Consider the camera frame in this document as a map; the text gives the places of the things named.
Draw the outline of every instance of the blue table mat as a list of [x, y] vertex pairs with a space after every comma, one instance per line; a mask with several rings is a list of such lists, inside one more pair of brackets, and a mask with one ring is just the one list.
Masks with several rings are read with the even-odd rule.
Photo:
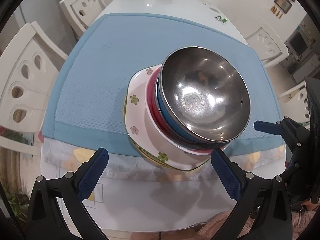
[[103, 147], [110, 153], [141, 156], [124, 126], [128, 82], [137, 71], [161, 64], [172, 51], [185, 46], [220, 54], [239, 71], [248, 87], [252, 106], [249, 124], [226, 154], [243, 155], [282, 145], [280, 136], [253, 128], [256, 120], [275, 123], [281, 114], [268, 74], [252, 48], [195, 22], [141, 13], [106, 14], [88, 28], [57, 77], [43, 135], [87, 149]]

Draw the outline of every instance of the chair backrest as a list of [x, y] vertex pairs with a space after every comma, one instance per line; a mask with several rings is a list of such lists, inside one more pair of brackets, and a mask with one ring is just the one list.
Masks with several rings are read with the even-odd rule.
[[0, 57], [0, 125], [38, 132], [48, 99], [67, 55], [37, 22], [25, 24]]
[[61, 0], [60, 6], [78, 37], [106, 7], [103, 0]]
[[287, 46], [270, 25], [260, 20], [261, 27], [245, 40], [257, 52], [264, 66], [271, 67], [288, 57], [289, 52]]
[[303, 87], [287, 103], [280, 104], [283, 116], [288, 116], [296, 122], [310, 121], [307, 89]]

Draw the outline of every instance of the saucer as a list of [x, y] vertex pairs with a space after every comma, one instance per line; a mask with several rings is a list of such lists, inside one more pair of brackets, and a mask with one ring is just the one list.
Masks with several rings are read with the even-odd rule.
[[178, 170], [191, 171], [210, 160], [210, 156], [186, 153], [172, 145], [159, 134], [147, 113], [146, 84], [159, 66], [140, 70], [131, 78], [124, 107], [125, 128], [134, 144], [152, 159]]

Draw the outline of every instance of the metal bowl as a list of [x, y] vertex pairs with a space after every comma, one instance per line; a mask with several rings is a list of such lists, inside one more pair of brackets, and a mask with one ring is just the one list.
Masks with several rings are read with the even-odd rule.
[[[162, 101], [172, 120], [197, 140], [228, 142], [249, 122], [250, 97], [244, 80], [213, 51], [178, 49], [162, 64], [158, 82], [159, 103]], [[166, 120], [172, 126], [172, 120]]]
[[162, 111], [161, 111], [161, 108], [160, 108], [160, 105], [159, 105], [159, 101], [158, 101], [158, 98], [160, 99], [160, 97], [158, 96], [158, 93], [157, 93], [157, 85], [155, 87], [155, 94], [154, 94], [154, 104], [155, 104], [155, 111], [157, 111], [158, 113], [156, 113], [154, 111], [154, 114], [156, 116], [156, 118], [154, 118], [154, 121], [156, 122], [157, 124], [157, 127], [161, 127], [161, 124], [159, 122], [159, 119], [162, 118], [161, 123], [165, 123], [164, 126], [162, 128], [162, 132], [168, 137], [170, 138], [168, 141], [171, 142], [174, 141], [177, 145], [181, 145], [182, 147], [184, 148], [187, 148], [187, 149], [191, 149], [191, 150], [213, 150], [215, 148], [221, 148], [221, 147], [225, 147], [228, 143], [205, 143], [205, 142], [195, 142], [193, 140], [189, 140], [183, 136], [181, 136], [178, 132], [176, 132], [166, 121]]

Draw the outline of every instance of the blue gripper pad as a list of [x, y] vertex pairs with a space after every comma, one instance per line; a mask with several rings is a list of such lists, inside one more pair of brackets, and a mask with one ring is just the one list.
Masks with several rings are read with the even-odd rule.
[[211, 164], [228, 192], [229, 197], [236, 201], [241, 200], [241, 183], [216, 150], [211, 153]]
[[274, 135], [280, 135], [281, 134], [281, 125], [277, 123], [271, 123], [271, 122], [263, 122], [263, 121], [255, 121], [253, 124], [253, 128], [256, 131], [270, 133]]
[[82, 176], [78, 183], [77, 196], [80, 201], [90, 197], [94, 187], [100, 179], [109, 161], [109, 154], [106, 149], [102, 149], [100, 154], [95, 157], [87, 172]]

